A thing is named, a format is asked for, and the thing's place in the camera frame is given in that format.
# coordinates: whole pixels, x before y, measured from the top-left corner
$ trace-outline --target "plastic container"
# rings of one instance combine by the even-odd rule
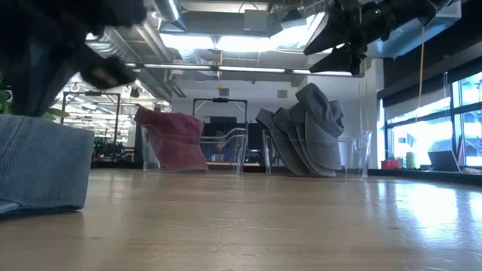
[[[232,129],[222,137],[163,134],[142,127],[144,171],[243,173],[248,131]]]
[[[270,131],[263,131],[264,142],[264,162],[266,164],[266,174],[294,175],[283,163],[279,156]],[[293,142],[286,136],[282,136],[287,144]],[[335,170],[335,177],[343,178],[367,178],[368,164],[371,152],[371,132],[360,132],[355,138],[336,139],[340,152],[340,163],[342,168]],[[308,176],[319,176],[310,173]]]

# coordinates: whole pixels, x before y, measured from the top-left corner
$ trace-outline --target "yellow cable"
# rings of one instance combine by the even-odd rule
[[[221,56],[219,57],[219,65],[222,66],[223,65],[223,50],[220,50],[221,51]],[[223,86],[221,86],[221,76],[222,76],[222,72],[219,72],[219,85],[218,85],[218,90],[220,90],[221,88],[223,88]]]
[[[420,100],[422,99],[423,55],[424,55],[424,53],[425,53],[425,27],[422,27],[422,55],[420,57],[419,104],[416,107],[416,111],[415,111],[415,123],[418,121],[418,118],[419,118]]]

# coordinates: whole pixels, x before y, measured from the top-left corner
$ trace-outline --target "gray towel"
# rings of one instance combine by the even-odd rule
[[[290,111],[288,109],[280,108],[276,115],[273,118],[273,122],[278,129],[283,131],[286,135],[288,135],[289,140],[294,146],[299,158],[303,161],[304,165],[314,174],[325,176],[325,177],[334,177],[335,172],[333,169],[326,169],[322,166],[317,165],[316,163],[311,163],[307,156],[307,143],[303,138],[298,137],[297,127],[295,122],[291,119]]]
[[[306,85],[296,93],[296,97],[307,111],[304,123],[309,157],[325,168],[341,169],[337,141],[345,130],[341,103],[329,102],[315,84]]]
[[[92,131],[0,115],[0,138],[0,214],[84,207]]]
[[[309,174],[310,171],[294,149],[289,137],[280,131],[274,124],[274,116],[275,114],[273,112],[261,109],[256,117],[256,121],[263,129],[268,129],[270,131],[275,148],[288,169],[298,175]]]

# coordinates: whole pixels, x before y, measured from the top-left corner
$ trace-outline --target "window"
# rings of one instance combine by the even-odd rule
[[[464,164],[467,166],[482,166],[482,111],[470,111],[456,116],[462,117],[462,129],[459,142],[462,147]]]
[[[482,167],[482,72],[424,93],[414,110],[418,104],[417,97],[385,108],[388,157],[413,152],[431,165],[428,152],[453,151],[460,166]]]
[[[452,84],[454,106],[482,102],[482,72]]]
[[[414,152],[419,164],[431,165],[428,152],[452,150],[452,122],[450,117],[442,117],[396,126],[392,139],[394,157]]]
[[[406,114],[394,117],[391,120],[388,120],[388,123],[398,123],[398,122],[409,120],[415,117],[424,117],[433,113],[437,113],[437,112],[445,111],[449,109],[450,109],[450,97],[447,97],[447,98],[441,99],[440,101],[433,102],[429,105],[420,107],[418,110],[418,113],[417,113],[417,110],[414,110]]]

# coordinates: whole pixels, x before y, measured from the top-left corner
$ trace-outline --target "wooden table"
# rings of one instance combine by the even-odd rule
[[[482,270],[477,187],[93,170],[82,212],[0,221],[0,270]]]

